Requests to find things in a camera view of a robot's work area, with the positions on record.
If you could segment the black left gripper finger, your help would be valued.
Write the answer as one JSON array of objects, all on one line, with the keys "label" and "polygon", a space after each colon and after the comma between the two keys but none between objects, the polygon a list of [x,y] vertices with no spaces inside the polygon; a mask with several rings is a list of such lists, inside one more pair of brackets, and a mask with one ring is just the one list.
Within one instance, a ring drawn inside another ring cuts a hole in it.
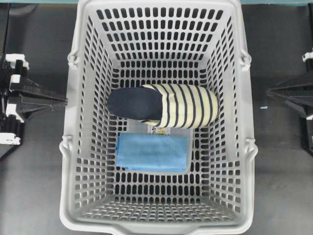
[{"label": "black left gripper finger", "polygon": [[67,105],[66,97],[28,78],[11,81],[9,91],[9,114],[15,115],[16,119],[29,119],[33,115],[62,109]]}]

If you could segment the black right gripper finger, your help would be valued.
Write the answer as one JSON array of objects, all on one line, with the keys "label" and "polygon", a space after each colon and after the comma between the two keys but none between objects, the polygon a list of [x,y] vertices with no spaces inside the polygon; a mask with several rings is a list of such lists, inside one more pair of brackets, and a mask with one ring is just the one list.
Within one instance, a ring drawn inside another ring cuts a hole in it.
[{"label": "black right gripper finger", "polygon": [[308,92],[305,90],[308,79],[289,79],[267,90],[267,95],[297,111],[306,119]]}]

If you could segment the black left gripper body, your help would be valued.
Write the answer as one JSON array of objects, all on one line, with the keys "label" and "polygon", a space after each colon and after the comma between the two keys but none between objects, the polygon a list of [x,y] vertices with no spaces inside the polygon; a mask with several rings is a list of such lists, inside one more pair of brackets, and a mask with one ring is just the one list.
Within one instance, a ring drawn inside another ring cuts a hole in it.
[{"label": "black left gripper body", "polygon": [[22,104],[19,92],[11,85],[20,85],[27,75],[29,63],[24,54],[6,54],[0,69],[0,143],[20,145],[25,117],[18,107]]}]

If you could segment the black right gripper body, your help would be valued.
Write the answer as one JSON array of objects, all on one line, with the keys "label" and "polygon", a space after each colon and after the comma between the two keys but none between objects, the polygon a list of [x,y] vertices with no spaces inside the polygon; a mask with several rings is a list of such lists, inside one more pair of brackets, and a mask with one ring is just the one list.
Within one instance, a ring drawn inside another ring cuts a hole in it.
[{"label": "black right gripper body", "polygon": [[313,51],[306,52],[302,56],[303,62],[307,66],[307,78],[309,79],[309,84],[306,85],[305,90],[308,92],[307,97],[307,108],[306,108],[306,130],[308,139],[308,149],[313,148]]}]

